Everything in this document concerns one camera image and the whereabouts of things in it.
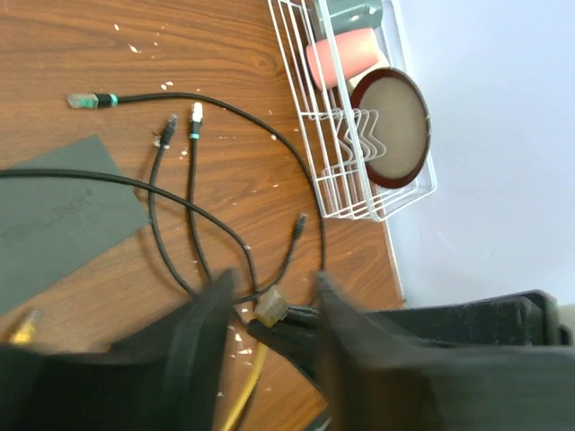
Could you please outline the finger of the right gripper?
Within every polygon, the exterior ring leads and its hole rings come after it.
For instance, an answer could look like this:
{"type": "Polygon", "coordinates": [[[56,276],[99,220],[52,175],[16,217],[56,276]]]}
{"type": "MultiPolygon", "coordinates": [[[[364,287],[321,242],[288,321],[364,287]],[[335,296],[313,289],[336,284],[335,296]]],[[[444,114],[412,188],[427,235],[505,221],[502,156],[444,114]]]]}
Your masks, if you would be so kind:
{"type": "MultiPolygon", "coordinates": [[[[367,311],[364,315],[377,324],[390,321],[402,331],[440,347],[573,345],[573,330],[560,323],[556,301],[540,290],[471,303],[367,311]]],[[[282,321],[269,328],[253,319],[247,332],[287,359],[316,386],[318,321],[319,312],[314,307],[290,305],[282,321]]]]}

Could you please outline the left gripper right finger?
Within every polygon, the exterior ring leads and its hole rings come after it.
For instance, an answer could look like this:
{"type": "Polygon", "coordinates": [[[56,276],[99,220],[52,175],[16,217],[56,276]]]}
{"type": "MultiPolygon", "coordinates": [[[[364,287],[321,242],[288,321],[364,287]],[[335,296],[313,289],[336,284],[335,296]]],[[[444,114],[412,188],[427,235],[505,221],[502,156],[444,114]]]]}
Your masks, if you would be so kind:
{"type": "Polygon", "coordinates": [[[377,325],[340,293],[325,272],[319,299],[318,375],[333,430],[444,430],[424,368],[438,350],[377,325]]]}

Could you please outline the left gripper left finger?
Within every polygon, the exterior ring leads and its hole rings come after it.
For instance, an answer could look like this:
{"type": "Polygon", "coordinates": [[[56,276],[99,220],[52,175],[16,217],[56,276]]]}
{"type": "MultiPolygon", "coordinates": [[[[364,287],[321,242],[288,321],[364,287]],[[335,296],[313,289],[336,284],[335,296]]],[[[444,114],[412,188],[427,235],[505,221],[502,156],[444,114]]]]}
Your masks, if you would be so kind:
{"type": "Polygon", "coordinates": [[[233,310],[236,271],[223,270],[199,296],[111,344],[112,351],[159,356],[153,430],[210,430],[233,310]]]}

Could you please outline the black network switch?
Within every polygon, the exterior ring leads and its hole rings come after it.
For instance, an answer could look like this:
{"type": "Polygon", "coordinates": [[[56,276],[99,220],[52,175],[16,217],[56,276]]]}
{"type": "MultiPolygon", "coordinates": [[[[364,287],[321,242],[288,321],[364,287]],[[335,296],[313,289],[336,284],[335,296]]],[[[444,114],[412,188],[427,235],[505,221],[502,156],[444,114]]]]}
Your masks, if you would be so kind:
{"type": "Polygon", "coordinates": [[[2,180],[1,311],[28,301],[147,223],[128,187],[90,180],[2,180]]]}

